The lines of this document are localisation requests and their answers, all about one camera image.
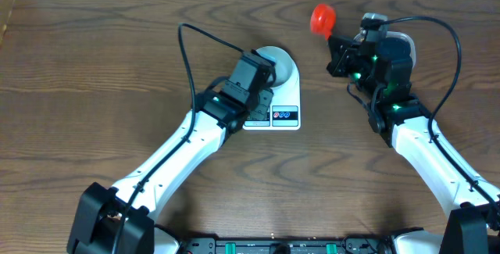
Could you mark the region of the red measuring scoop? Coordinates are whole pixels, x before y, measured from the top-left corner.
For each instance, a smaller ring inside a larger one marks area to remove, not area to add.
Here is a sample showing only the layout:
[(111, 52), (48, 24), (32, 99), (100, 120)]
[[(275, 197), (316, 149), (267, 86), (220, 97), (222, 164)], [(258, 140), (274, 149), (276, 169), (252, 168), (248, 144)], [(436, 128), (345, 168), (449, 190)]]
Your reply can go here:
[(322, 35), (327, 40), (332, 35), (332, 30), (337, 21), (337, 13), (327, 4), (319, 4), (313, 10), (309, 26), (314, 34)]

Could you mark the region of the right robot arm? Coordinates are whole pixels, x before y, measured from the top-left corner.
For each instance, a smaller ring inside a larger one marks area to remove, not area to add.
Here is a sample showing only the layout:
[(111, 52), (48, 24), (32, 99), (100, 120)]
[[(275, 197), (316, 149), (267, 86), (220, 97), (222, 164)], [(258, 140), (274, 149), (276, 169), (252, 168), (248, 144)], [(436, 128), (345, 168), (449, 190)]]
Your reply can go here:
[(499, 189), (485, 180), (442, 134), (432, 113), (411, 92), (416, 60), (406, 34), (358, 34), (327, 39), (333, 77), (347, 77), (365, 94), (372, 130), (403, 156), (432, 191), (447, 217), (444, 234), (414, 227), (380, 241), (377, 253), (497, 253)]

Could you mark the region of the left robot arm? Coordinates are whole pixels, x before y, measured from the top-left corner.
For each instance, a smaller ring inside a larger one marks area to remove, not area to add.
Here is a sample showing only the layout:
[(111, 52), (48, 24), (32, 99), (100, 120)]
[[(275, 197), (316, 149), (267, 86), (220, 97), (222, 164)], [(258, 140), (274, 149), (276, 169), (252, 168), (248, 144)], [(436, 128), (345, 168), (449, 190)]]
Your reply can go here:
[(176, 253), (180, 243), (156, 223), (175, 191), (208, 156), (265, 113), (277, 79), (276, 63), (243, 52), (229, 77), (192, 95), (191, 110), (173, 135), (111, 188), (91, 184), (80, 197), (69, 253)]

